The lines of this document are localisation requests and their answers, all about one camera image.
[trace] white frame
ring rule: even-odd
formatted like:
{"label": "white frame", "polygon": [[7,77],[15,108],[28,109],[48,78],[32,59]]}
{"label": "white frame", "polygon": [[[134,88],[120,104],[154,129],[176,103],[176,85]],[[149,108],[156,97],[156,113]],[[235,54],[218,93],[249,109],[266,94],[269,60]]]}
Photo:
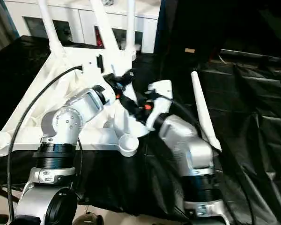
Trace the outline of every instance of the white frame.
{"label": "white frame", "polygon": [[[95,26],[98,26],[96,15],[93,11],[79,10],[81,25],[86,44],[96,45]],[[112,28],[127,30],[127,16],[106,13]],[[157,20],[135,17],[135,31],[142,32],[143,53],[153,53],[157,30]]]}
{"label": "white frame", "polygon": [[[37,4],[5,1],[7,9],[19,32],[19,35],[31,36],[24,17],[42,18],[40,8]],[[84,36],[80,22],[78,9],[48,6],[53,20],[65,21],[69,23],[73,41],[84,43]]]}

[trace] black cloth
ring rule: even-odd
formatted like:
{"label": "black cloth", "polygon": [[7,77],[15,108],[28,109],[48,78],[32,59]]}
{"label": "black cloth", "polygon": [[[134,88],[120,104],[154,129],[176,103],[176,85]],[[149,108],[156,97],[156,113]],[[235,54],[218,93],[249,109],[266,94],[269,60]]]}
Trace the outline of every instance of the black cloth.
{"label": "black cloth", "polygon": [[[46,42],[27,37],[0,52],[0,98],[9,99],[13,94],[13,101],[0,102],[0,129],[48,54]],[[161,62],[156,55],[138,56],[133,63],[134,88],[143,92],[148,83],[170,78],[174,98],[196,114],[187,66],[166,61],[161,71]],[[16,77],[22,74],[25,78]],[[250,224],[248,206],[233,173],[236,171],[253,203],[256,224],[281,225],[281,74],[206,64],[199,75],[216,135],[228,158],[222,165],[215,161],[222,193],[237,219]],[[6,89],[5,83],[14,88]],[[174,107],[171,112],[185,119]],[[32,154],[30,151],[12,154],[14,188],[26,182],[35,163]],[[77,152],[77,169],[79,164]],[[5,183],[6,157],[1,157],[0,184]],[[175,161],[154,132],[140,138],[134,157],[122,157],[113,151],[85,152],[79,192],[83,196],[80,204],[134,215],[184,219],[183,192]]]}

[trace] robotic arm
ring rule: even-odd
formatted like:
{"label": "robotic arm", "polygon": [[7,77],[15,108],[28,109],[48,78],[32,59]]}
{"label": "robotic arm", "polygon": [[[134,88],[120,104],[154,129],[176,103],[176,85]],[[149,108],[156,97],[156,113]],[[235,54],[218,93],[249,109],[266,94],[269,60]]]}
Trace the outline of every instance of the robotic arm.
{"label": "robotic arm", "polygon": [[[48,112],[42,120],[43,138],[34,154],[37,165],[30,176],[17,206],[14,223],[34,220],[40,225],[71,225],[77,197],[71,189],[75,176],[73,159],[78,135],[84,125],[112,104],[116,96],[129,113],[149,131],[158,130],[159,137],[171,149],[177,161],[185,193],[185,211],[190,218],[221,217],[224,214],[220,192],[214,187],[213,153],[210,145],[199,138],[195,127],[176,115],[168,116],[171,102],[158,97],[137,105],[123,95],[129,76],[121,81],[112,75],[106,83],[84,89],[57,111]],[[170,81],[149,86],[172,98]]]}

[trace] white cabinet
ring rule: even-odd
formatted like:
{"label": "white cabinet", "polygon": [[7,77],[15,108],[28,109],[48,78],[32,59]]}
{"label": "white cabinet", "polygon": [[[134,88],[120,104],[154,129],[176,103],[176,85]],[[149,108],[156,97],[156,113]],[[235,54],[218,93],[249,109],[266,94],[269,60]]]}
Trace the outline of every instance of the white cabinet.
{"label": "white cabinet", "polygon": [[[115,0],[106,6],[111,27],[118,42],[125,40],[127,1]],[[46,36],[37,0],[4,0],[21,35]],[[69,36],[77,43],[96,45],[97,21],[89,0],[47,0],[60,40]],[[153,53],[161,0],[135,0],[135,42],[143,53]]]}
{"label": "white cabinet", "polygon": [[[44,26],[40,20],[42,17],[38,4],[13,1],[5,1],[5,4],[20,36],[36,33],[35,36],[42,37]],[[63,29],[60,32],[69,32],[72,41],[84,43],[78,9],[49,6],[49,11],[55,27],[60,26]]]}

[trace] silver robotic arm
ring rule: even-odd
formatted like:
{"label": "silver robotic arm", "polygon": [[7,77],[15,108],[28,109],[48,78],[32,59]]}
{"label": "silver robotic arm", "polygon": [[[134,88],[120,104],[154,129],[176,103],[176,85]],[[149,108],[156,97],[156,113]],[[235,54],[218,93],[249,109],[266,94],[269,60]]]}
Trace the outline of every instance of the silver robotic arm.
{"label": "silver robotic arm", "polygon": [[[214,183],[213,151],[196,128],[176,115],[165,120],[159,137],[171,149],[184,190],[184,208],[192,219],[218,218],[229,225],[221,193]],[[215,224],[215,221],[204,224]]]}
{"label": "silver robotic arm", "polygon": [[84,125],[115,99],[113,89],[96,85],[69,99],[42,119],[43,138],[34,154],[37,165],[30,171],[17,206],[15,221],[39,219],[40,225],[71,225],[77,197],[71,189],[73,159]]}

